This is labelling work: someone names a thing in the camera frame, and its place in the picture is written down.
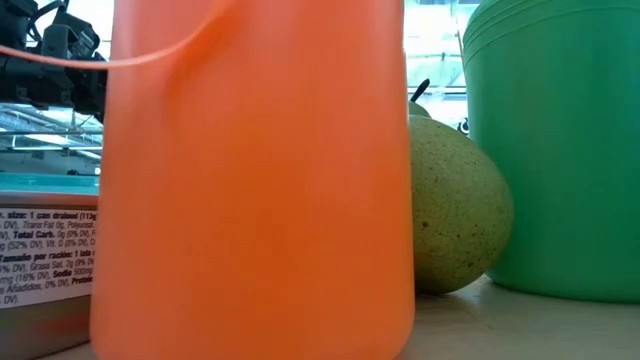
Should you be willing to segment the green pear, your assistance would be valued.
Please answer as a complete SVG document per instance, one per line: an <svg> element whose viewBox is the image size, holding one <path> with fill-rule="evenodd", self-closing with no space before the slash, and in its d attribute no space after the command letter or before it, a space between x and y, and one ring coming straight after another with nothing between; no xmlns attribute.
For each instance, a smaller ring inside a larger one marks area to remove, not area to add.
<svg viewBox="0 0 640 360"><path fill-rule="evenodd" d="M511 239L514 205L495 163L466 135L408 101L415 290L457 291L484 275Z"/></svg>

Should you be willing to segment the orange squeeze bottle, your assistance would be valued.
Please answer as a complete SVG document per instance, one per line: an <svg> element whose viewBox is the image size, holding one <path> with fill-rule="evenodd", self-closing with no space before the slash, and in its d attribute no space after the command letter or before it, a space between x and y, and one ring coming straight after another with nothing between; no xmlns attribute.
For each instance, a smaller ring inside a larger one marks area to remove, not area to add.
<svg viewBox="0 0 640 360"><path fill-rule="evenodd" d="M403 0L114 1L98 360L394 360L403 20Z"/></svg>

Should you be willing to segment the green squeeze bottle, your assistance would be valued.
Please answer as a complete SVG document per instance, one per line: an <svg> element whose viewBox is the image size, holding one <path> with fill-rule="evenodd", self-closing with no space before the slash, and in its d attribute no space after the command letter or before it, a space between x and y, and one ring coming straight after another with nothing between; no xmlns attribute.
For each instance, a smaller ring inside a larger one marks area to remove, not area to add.
<svg viewBox="0 0 640 360"><path fill-rule="evenodd" d="M481 0L463 60L471 139L514 203L490 278L640 304L640 0Z"/></svg>

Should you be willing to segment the silver tin can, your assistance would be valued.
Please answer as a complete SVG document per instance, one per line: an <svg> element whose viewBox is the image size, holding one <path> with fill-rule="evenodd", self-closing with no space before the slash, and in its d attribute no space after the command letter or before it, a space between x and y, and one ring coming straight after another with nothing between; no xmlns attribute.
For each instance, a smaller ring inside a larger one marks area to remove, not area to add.
<svg viewBox="0 0 640 360"><path fill-rule="evenodd" d="M95 195L0 191L0 360L89 341Z"/></svg>

